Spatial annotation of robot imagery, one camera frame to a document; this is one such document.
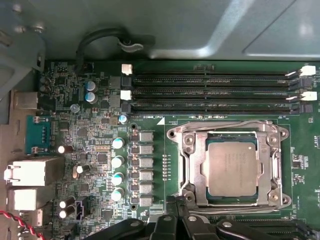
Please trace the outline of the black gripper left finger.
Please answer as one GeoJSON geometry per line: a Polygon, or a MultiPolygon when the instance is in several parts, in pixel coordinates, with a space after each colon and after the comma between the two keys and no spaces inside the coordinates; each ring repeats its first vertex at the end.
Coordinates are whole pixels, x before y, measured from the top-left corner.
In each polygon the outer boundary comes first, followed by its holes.
{"type": "Polygon", "coordinates": [[[155,222],[145,223],[130,218],[98,233],[100,240],[175,240],[177,234],[177,201],[168,196],[165,201],[166,214],[155,222]]]}

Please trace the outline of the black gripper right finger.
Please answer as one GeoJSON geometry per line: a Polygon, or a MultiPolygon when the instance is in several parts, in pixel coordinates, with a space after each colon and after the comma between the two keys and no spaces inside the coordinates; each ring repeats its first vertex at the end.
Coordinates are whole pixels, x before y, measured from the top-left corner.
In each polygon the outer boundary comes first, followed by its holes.
{"type": "Polygon", "coordinates": [[[211,223],[192,214],[184,196],[176,198],[181,228],[190,240],[311,240],[313,229],[300,220],[233,220],[211,223]]]}

